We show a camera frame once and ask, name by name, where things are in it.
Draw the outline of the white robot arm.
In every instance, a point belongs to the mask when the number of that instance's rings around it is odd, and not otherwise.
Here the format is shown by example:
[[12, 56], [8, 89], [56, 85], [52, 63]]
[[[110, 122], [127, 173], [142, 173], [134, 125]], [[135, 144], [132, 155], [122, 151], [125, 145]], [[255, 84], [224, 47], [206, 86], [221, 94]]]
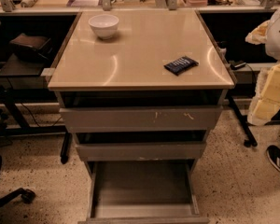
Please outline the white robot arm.
[[266, 54], [277, 60], [272, 68], [259, 73], [256, 94], [249, 107], [248, 122], [260, 126], [268, 123], [280, 110], [280, 7], [268, 21], [250, 32], [245, 41], [264, 44]]

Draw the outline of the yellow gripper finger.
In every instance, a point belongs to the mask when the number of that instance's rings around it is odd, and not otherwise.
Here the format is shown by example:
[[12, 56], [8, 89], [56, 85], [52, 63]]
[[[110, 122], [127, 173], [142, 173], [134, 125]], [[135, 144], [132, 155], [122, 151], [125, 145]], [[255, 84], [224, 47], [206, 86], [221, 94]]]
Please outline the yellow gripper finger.
[[269, 122], [280, 110], [280, 63], [259, 73], [256, 94], [252, 98], [247, 120], [261, 126]]
[[258, 27], [256, 27], [252, 32], [250, 32], [246, 37], [245, 41], [254, 44], [265, 44], [267, 42], [267, 29], [268, 29], [268, 21], [264, 21]]

